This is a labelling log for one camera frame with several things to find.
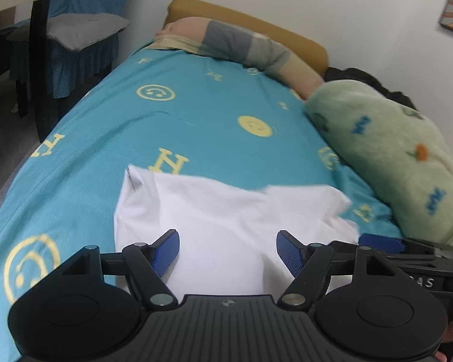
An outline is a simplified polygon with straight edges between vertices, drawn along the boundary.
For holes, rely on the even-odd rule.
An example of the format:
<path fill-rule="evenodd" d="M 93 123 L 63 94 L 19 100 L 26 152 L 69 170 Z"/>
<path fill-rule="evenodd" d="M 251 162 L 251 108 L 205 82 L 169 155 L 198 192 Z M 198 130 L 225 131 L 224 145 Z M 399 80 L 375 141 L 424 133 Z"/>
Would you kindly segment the mustard yellow headboard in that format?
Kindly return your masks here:
<path fill-rule="evenodd" d="M 271 39 L 291 49 L 321 76 L 324 75 L 329 66 L 327 51 L 319 43 L 254 16 L 210 2 L 201 0 L 172 0 L 168 5 L 164 24 L 169 24 L 190 16 L 206 17 L 267 35 Z"/>

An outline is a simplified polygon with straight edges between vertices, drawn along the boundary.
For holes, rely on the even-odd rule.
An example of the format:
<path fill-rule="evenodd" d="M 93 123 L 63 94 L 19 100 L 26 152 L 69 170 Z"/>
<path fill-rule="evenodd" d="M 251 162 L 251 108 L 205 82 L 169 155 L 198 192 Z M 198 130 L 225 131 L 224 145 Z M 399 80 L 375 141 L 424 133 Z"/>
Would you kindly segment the striped beige grey pillow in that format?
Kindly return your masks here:
<path fill-rule="evenodd" d="M 302 100 L 324 83 L 319 73 L 283 44 L 209 18 L 191 16 L 166 24 L 148 48 L 181 50 L 257 69 L 296 91 Z"/>

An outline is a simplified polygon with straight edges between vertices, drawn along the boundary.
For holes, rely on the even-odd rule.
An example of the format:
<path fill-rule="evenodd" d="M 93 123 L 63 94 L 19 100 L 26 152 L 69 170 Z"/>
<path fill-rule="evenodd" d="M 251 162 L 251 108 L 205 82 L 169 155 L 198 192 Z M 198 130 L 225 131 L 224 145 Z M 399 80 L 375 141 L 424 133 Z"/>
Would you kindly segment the teal patterned bed sheet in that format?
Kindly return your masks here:
<path fill-rule="evenodd" d="M 129 165 L 247 190 L 327 185 L 361 234 L 399 237 L 390 208 L 322 139 L 298 95 L 262 72 L 142 48 L 88 92 L 31 153 L 0 207 L 0 361 L 18 351 L 12 304 L 78 249 L 114 248 Z"/>

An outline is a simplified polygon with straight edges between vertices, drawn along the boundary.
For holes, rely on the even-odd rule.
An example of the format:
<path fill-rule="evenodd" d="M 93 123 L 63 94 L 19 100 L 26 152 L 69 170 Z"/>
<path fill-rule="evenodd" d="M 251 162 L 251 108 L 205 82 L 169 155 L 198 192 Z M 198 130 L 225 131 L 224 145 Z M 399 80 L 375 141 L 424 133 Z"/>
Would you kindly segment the green fleece blanket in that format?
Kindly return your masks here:
<path fill-rule="evenodd" d="M 305 111 L 404 236 L 453 246 L 453 155 L 430 119 L 353 80 L 324 83 Z"/>

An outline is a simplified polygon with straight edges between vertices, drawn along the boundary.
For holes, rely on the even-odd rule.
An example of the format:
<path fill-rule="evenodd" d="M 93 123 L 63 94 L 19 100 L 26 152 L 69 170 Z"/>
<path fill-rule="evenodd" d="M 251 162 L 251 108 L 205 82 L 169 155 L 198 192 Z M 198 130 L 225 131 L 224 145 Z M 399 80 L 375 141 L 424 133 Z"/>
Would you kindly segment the blue covered chair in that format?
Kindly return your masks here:
<path fill-rule="evenodd" d="M 46 38 L 47 92 L 68 97 L 76 86 L 108 68 L 129 21 L 126 0 L 50 0 Z"/>

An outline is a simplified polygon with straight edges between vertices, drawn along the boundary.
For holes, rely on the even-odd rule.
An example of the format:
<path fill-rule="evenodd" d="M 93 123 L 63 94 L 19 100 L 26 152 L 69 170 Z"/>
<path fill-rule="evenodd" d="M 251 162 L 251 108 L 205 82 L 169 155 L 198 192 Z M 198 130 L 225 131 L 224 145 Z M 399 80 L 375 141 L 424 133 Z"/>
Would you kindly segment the white t-shirt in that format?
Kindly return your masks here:
<path fill-rule="evenodd" d="M 350 200 L 331 186 L 244 190 L 220 181 L 128 166 L 114 213 L 117 250 L 152 243 L 169 229 L 180 236 L 166 284 L 186 294 L 278 298 L 292 275 L 276 252 L 287 230 L 304 244 L 356 243 L 358 228 L 341 218 Z"/>

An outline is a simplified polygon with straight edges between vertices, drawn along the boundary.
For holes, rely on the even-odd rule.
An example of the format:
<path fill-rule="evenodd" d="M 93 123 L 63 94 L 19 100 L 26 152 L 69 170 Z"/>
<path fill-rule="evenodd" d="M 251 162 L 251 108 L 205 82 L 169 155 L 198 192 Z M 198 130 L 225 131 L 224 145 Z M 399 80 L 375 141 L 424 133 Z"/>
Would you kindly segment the grey seat cushion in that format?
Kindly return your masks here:
<path fill-rule="evenodd" d="M 123 31 L 129 21 L 110 13 L 64 13 L 51 17 L 46 25 L 47 47 L 59 44 L 69 52 L 80 52 Z"/>

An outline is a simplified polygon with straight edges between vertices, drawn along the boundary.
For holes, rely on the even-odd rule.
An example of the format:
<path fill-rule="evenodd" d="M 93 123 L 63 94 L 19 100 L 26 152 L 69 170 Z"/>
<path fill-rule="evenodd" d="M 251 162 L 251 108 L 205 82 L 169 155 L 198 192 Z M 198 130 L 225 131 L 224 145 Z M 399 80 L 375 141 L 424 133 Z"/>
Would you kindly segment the black garment by wall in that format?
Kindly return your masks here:
<path fill-rule="evenodd" d="M 344 79 L 359 81 L 374 88 L 384 97 L 392 101 L 395 101 L 399 105 L 407 106 L 411 109 L 416 110 L 416 107 L 414 106 L 412 100 L 408 96 L 404 95 L 402 92 L 390 92 L 390 90 L 384 87 L 377 78 L 361 69 L 357 68 L 337 69 L 334 67 L 328 67 L 323 75 L 323 79 L 325 82 Z"/>

